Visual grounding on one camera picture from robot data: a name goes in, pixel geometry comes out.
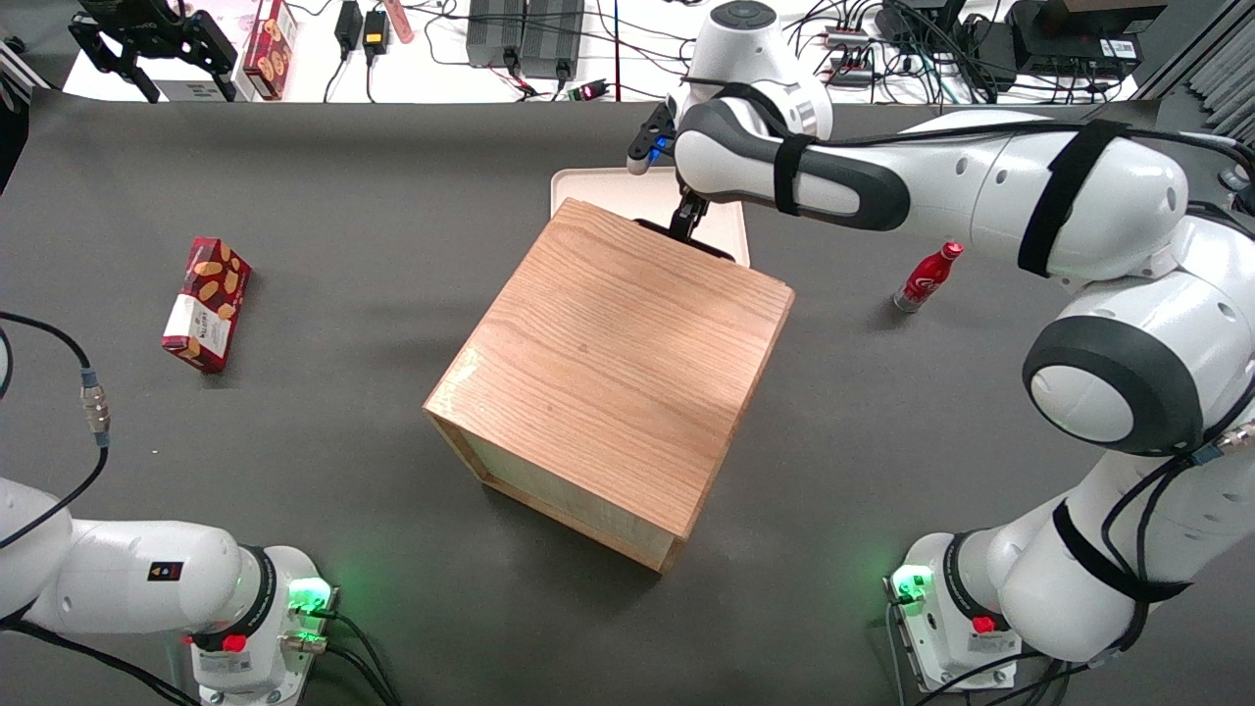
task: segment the white tray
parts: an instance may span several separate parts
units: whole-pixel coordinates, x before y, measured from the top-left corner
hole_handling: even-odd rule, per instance
[[[566,198],[587,201],[625,218],[648,218],[661,226],[671,222],[671,212],[680,203],[674,167],[653,167],[641,176],[633,176],[626,168],[562,169],[550,181],[550,213]],[[710,203],[693,237],[749,266],[745,214],[740,203]]]

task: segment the wooden crate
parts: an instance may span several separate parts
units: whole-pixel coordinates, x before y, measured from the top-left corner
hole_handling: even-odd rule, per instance
[[[666,573],[792,302],[567,199],[423,410],[484,485]]]

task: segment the red box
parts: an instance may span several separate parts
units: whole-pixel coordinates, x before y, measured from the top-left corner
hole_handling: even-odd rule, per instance
[[[227,365],[252,267],[217,237],[197,237],[161,346],[206,374]]]
[[[296,20],[287,4],[284,0],[261,0],[248,50],[245,51],[243,73],[264,100],[284,97],[295,43]]]

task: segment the red soda bottle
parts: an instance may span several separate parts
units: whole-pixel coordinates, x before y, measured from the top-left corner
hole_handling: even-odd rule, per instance
[[[950,266],[959,255],[963,255],[963,245],[951,241],[925,257],[915,266],[911,276],[906,277],[906,283],[894,293],[894,303],[907,313],[919,311],[924,301],[950,276]]]

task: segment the green led light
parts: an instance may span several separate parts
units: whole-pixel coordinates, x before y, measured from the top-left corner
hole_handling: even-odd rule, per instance
[[[929,584],[932,583],[932,569],[907,564],[894,572],[890,581],[897,587],[897,596],[902,603],[915,603],[924,599]]]
[[[321,611],[331,601],[331,584],[314,577],[296,579],[287,587],[287,607],[292,611]]]

